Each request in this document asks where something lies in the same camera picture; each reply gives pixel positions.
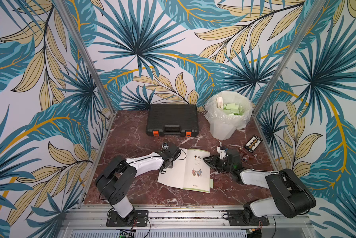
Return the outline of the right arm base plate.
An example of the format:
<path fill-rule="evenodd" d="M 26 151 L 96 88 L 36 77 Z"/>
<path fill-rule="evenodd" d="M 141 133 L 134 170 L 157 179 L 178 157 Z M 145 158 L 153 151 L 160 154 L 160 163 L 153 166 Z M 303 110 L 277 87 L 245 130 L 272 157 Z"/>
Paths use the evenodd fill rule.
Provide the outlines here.
<path fill-rule="evenodd" d="M 266 216 L 256 217 L 249 210 L 227 210 L 222 218 L 227 220 L 230 226 L 268 226 L 269 220 Z"/>

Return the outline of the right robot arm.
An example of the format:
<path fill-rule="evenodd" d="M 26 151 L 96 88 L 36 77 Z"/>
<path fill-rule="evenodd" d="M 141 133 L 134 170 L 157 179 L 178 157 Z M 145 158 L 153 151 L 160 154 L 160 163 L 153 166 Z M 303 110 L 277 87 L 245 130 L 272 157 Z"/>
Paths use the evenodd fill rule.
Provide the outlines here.
<path fill-rule="evenodd" d="M 218 154 L 203 161 L 219 173 L 230 173 L 234 181 L 270 190 L 271 197 L 246 203 L 241 213 L 228 214 L 229 219 L 243 222 L 262 222 L 268 216 L 283 215 L 294 218 L 305 215 L 316 206 L 316 199 L 299 177 L 290 169 L 263 171 L 245 168 L 241 154 L 234 149 L 218 148 Z"/>

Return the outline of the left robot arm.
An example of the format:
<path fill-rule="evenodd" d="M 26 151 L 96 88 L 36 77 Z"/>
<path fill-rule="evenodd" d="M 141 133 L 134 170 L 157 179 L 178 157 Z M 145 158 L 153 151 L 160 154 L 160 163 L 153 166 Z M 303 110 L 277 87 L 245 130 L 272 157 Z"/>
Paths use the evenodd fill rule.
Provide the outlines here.
<path fill-rule="evenodd" d="M 165 171 L 181 153 L 182 150 L 172 144 L 137 158 L 114 157 L 95 181 L 99 196 L 109 202 L 121 221 L 129 223 L 135 218 L 135 208 L 127 197 L 134 179 L 150 171 Z"/>

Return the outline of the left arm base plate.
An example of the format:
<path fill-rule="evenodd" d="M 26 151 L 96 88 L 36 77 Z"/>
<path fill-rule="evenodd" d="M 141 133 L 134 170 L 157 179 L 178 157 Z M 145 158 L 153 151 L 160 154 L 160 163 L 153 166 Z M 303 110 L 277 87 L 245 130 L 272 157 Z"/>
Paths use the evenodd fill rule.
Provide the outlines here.
<path fill-rule="evenodd" d="M 148 210 L 133 210 L 128 216 L 122 218 L 115 210 L 107 214 L 107 227 L 146 227 L 148 225 Z"/>

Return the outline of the green cover picture book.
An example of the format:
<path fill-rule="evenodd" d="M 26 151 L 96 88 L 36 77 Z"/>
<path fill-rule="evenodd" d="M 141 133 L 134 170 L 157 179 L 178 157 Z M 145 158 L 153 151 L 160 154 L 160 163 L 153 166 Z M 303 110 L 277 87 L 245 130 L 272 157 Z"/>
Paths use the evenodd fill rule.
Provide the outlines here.
<path fill-rule="evenodd" d="M 181 149 L 173 167 L 159 174 L 158 182 L 179 189 L 209 193 L 210 167 L 203 161 L 209 156 L 210 152 L 205 150 Z"/>

